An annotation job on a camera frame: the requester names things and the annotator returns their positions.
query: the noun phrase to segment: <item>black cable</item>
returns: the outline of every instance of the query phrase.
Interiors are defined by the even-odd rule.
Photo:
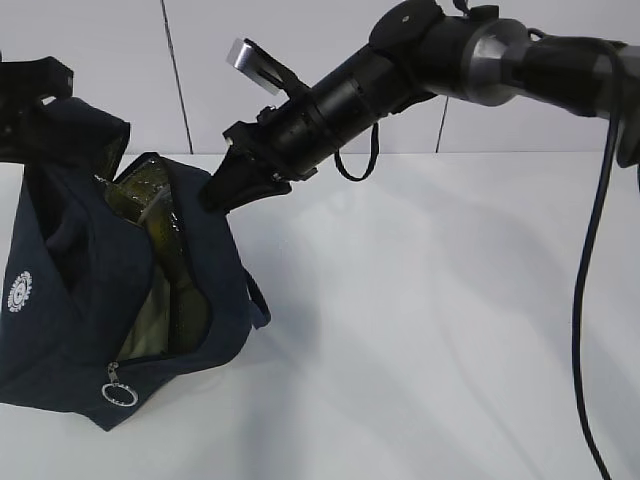
[[[336,152],[334,154],[334,160],[336,162],[336,168],[347,180],[352,182],[362,182],[369,178],[369,176],[373,173],[373,170],[376,168],[376,162],[378,161],[378,155],[380,155],[380,126],[378,123],[373,124],[373,130],[371,132],[371,158],[369,159],[369,164],[367,165],[367,170],[364,172],[364,175],[361,177],[354,177],[347,169],[344,167],[344,163],[342,163],[342,157],[340,156],[340,152]]]
[[[584,303],[584,291],[589,273],[589,264],[593,255],[593,248],[596,241],[598,227],[602,218],[604,202],[606,200],[609,182],[611,180],[611,171],[613,169],[614,156],[618,142],[618,133],[623,115],[623,75],[624,64],[618,56],[618,51],[610,43],[595,38],[562,38],[562,37],[546,37],[554,43],[567,43],[574,46],[588,47],[591,50],[597,50],[606,55],[611,61],[612,68],[612,92],[611,92],[611,116],[609,119],[609,129],[607,132],[607,143],[604,151],[604,159],[602,161],[602,169],[596,197],[593,203],[593,210],[589,220],[589,227],[585,237],[584,247],[580,258],[580,267],[576,279],[573,312],[571,324],[571,365],[573,371],[573,385],[576,395],[576,405],[578,408],[578,416],[580,417],[580,426],[582,433],[587,442],[587,446],[593,456],[593,459],[600,470],[600,474],[604,480],[611,480],[611,475],[600,455],[600,451],[596,446],[584,400],[584,385],[582,381],[582,362],[581,362],[581,337],[582,337],[582,309]]]

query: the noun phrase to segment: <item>white table surface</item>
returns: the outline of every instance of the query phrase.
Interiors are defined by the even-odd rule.
[[[272,324],[110,433],[0,406],[3,478],[599,478],[570,372],[599,160],[385,155],[364,184],[327,164],[290,196],[232,213]],[[0,168],[6,257],[20,168]],[[588,409],[616,479],[640,476],[639,242],[635,172],[616,169],[584,338]]]

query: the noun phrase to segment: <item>metal ring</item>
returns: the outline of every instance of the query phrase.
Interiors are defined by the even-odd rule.
[[[121,390],[124,390],[129,395],[131,395],[131,401],[130,402],[121,402],[120,400],[116,400],[115,398],[109,396],[109,394],[107,393],[107,389],[109,389],[109,388],[119,388]],[[129,407],[135,406],[138,403],[138,394],[137,394],[137,392],[133,388],[131,388],[129,385],[124,385],[122,383],[105,383],[102,386],[102,396],[104,398],[106,398],[109,402],[113,403],[114,405],[116,405],[118,407],[129,408]]]

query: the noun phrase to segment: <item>white logo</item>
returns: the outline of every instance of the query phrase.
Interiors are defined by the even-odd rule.
[[[31,274],[29,272],[22,272],[13,282],[11,291],[9,292],[9,299],[7,300],[7,306],[13,313],[19,312],[24,307],[27,300],[29,300],[29,294],[31,293]]]

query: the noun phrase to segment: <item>robotic arm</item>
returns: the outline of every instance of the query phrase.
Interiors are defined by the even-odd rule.
[[[369,42],[313,87],[250,40],[238,41],[230,62],[289,100],[265,108],[256,123],[224,132],[230,148],[201,193],[203,204],[226,211],[291,191],[316,165],[379,119],[447,95],[502,105],[516,95],[584,117],[609,118],[613,66],[585,42],[546,37],[499,17],[499,8],[448,17],[434,0],[407,0],[374,27]],[[640,47],[609,42],[622,60],[623,131],[618,164],[640,163]]]

